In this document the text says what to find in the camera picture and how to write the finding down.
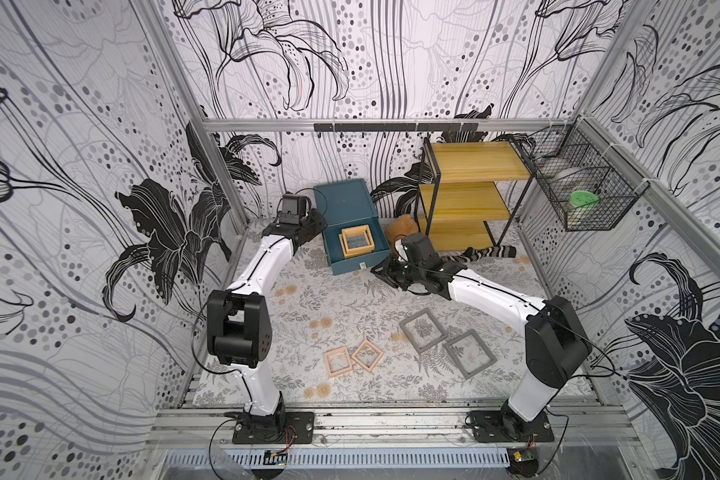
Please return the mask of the teal drawer cabinet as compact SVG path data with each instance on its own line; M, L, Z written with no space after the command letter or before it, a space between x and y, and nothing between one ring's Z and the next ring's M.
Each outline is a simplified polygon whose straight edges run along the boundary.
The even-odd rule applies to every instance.
M315 187L317 209L327 227L322 232L328 264L334 275L370 269L390 255L390 247L379 222L375 205L364 180L354 179ZM353 258L342 252L339 236L343 229L367 225L374 250Z

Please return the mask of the yellow brooch box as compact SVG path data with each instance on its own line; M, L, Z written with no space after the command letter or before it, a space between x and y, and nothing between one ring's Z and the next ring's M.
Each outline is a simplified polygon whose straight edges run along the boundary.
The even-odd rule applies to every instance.
M344 229L339 235L339 241L345 258L361 255L361 250L366 246L365 234L352 229Z
M359 225L359 226L349 227L349 228L345 228L345 229L352 229L352 230L356 230L356 231L359 231L360 233L365 234L366 246L361 250L362 254L358 255L358 256L369 254L375 250L375 243L373 240L373 236L372 236L370 227L368 225Z

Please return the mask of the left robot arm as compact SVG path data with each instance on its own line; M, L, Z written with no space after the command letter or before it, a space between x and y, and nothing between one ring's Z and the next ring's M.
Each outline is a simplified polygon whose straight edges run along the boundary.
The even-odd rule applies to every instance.
M298 249L326 227L307 197L284 196L249 264L227 289L209 295L207 351L238 380L248 395L245 413L253 418L274 417L282 404L266 361L273 330L265 295Z

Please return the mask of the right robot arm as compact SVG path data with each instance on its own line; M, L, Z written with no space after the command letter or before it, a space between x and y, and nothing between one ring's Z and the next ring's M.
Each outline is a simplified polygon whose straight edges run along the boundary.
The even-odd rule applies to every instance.
M525 372L502 405L503 419L517 427L540 419L594 350L569 300L532 296L492 281L439 255L422 233L397 240L395 251L371 272L394 289L420 286L424 295L471 307L519 335Z

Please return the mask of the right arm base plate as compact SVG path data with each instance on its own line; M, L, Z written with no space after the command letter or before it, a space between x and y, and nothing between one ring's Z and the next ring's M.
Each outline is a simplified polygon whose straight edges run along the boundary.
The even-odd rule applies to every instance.
M551 424L544 411L532 421L524 421L511 410L474 410L465 418L478 443L548 443L555 440Z

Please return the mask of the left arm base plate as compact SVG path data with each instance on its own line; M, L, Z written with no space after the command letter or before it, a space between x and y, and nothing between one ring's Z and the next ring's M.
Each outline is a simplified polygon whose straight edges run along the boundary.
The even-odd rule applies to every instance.
M235 426L235 445L303 445L311 444L315 413L285 411L267 416L241 413Z

